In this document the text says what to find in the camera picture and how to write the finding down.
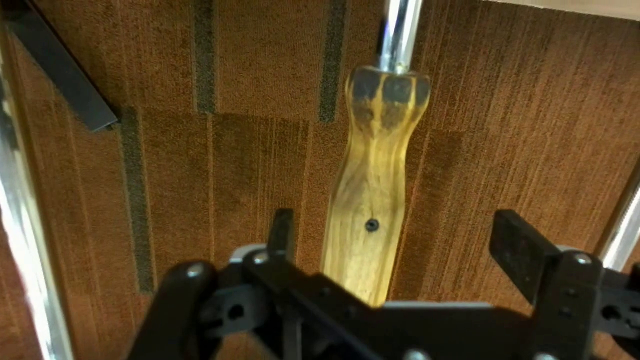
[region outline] dark vertical strip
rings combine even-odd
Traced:
[[[196,108],[202,114],[216,112],[215,4],[215,0],[195,0]]]
[[[155,263],[153,263],[151,233],[148,233],[147,186],[144,186],[144,168],[143,168],[143,153],[140,153],[140,125],[139,125],[139,115],[132,108],[127,108],[123,112],[120,135],[123,135],[124,178],[127,178],[127,192],[129,192],[129,211],[132,221],[139,290],[153,291]]]
[[[341,86],[347,1],[330,0],[325,36],[325,65],[321,84],[321,122],[332,122]]]

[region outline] black metal bracket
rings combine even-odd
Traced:
[[[180,315],[171,335],[200,343],[177,358],[210,358],[227,334],[251,332],[277,358],[574,360],[591,355],[595,329],[638,355],[640,268],[628,277],[585,251],[561,251],[514,211],[497,211],[490,251],[534,304],[532,315],[494,305],[370,308],[288,261],[290,227],[292,211],[279,211],[268,246],[235,256],[216,279],[183,283],[200,290],[168,290],[174,281],[165,279],[131,358],[161,354],[140,352],[140,342],[171,342],[159,315]]]
[[[91,130],[119,122],[89,73],[31,0],[0,0],[3,20]]]

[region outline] bolt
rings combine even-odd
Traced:
[[[255,253],[255,263],[264,263],[264,261],[268,261],[268,253],[267,251]]]
[[[431,360],[431,355],[419,348],[411,348],[405,352],[403,360]]]
[[[366,227],[369,232],[379,232],[379,227],[380,227],[379,218],[366,220],[366,221],[365,221],[365,227]]]
[[[593,263],[593,258],[588,253],[581,251],[581,253],[574,253],[574,258],[579,263],[586,263],[586,266]]]
[[[204,266],[200,261],[189,266],[187,276],[189,277],[198,277],[204,271]]]
[[[549,352],[539,352],[534,354],[534,360],[559,360],[555,354]]]

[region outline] screw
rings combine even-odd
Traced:
[[[189,277],[198,277],[204,271],[204,266],[200,261],[189,266],[187,276]]]
[[[431,360],[431,355],[419,348],[411,348],[405,352],[403,360]]]
[[[593,258],[588,253],[574,253],[577,261],[579,263],[593,263]]]
[[[539,352],[534,354],[534,360],[559,360],[555,354],[549,352]]]
[[[255,253],[255,263],[264,263],[264,261],[268,261],[268,253],[267,251]]]
[[[366,220],[366,221],[365,221],[365,227],[366,227],[369,232],[379,232],[379,227],[380,227],[379,218]]]

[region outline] black mount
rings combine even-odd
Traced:
[[[370,308],[322,273],[290,261],[292,210],[279,210],[268,246],[239,249],[221,273],[209,261],[162,279],[132,360],[213,358],[225,335],[253,332],[277,358],[591,358],[595,329],[631,352],[640,335],[640,266],[605,269],[585,251],[561,251],[519,214],[499,210],[490,251],[534,305]]]

